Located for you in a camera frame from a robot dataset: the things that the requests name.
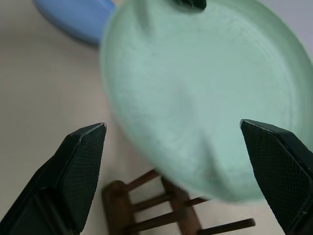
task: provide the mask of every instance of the black object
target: black object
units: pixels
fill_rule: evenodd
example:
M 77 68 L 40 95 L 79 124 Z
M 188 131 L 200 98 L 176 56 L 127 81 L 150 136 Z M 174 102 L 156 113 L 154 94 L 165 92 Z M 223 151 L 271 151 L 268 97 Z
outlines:
M 255 178 L 285 234 L 313 234 L 313 154 L 290 131 L 241 121 Z
M 183 5 L 197 8 L 200 10 L 204 10 L 206 8 L 206 0 L 176 0 L 176 1 Z
M 0 235 L 77 235 L 98 183 L 106 126 L 69 134 L 0 223 Z

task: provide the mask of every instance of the textured gripper pad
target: textured gripper pad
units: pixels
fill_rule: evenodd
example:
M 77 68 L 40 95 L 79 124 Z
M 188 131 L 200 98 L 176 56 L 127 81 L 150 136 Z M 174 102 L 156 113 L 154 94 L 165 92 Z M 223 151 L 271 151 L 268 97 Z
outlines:
M 97 128 L 81 139 L 60 182 L 62 198 L 79 233 L 84 229 L 96 191 L 104 134 L 102 128 Z
M 311 197 L 311 178 L 274 133 L 246 122 L 241 129 L 256 180 L 287 232 Z

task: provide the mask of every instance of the blue object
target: blue object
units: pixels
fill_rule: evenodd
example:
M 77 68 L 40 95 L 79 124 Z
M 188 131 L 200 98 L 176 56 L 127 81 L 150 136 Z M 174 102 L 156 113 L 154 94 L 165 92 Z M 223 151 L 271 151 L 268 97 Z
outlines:
M 116 9 L 111 0 L 33 0 L 38 10 L 68 34 L 98 45 Z

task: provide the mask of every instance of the dark wooden furniture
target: dark wooden furniture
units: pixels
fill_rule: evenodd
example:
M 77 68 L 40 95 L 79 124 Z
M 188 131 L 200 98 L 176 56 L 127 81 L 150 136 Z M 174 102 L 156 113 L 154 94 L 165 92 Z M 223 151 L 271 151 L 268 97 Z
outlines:
M 161 178 L 165 193 L 132 204 L 129 192 L 156 178 L 159 173 L 151 170 L 128 185 L 122 181 L 113 181 L 102 192 L 104 210 L 110 235 L 138 235 L 140 231 L 152 229 L 170 223 L 178 223 L 182 235 L 213 235 L 255 226 L 253 219 L 246 219 L 209 229 L 202 229 L 194 205 L 205 202 L 202 198 L 189 199 L 187 192 Z M 134 214 L 147 208 L 169 201 L 173 212 L 136 223 Z

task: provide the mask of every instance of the mint green plate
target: mint green plate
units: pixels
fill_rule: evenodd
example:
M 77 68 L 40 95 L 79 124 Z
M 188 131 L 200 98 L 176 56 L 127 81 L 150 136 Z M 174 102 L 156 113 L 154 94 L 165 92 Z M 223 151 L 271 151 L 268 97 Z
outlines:
M 128 0 L 102 44 L 102 73 L 129 139 L 166 177 L 208 198 L 262 199 L 242 118 L 313 150 L 313 68 L 295 35 L 254 0 Z

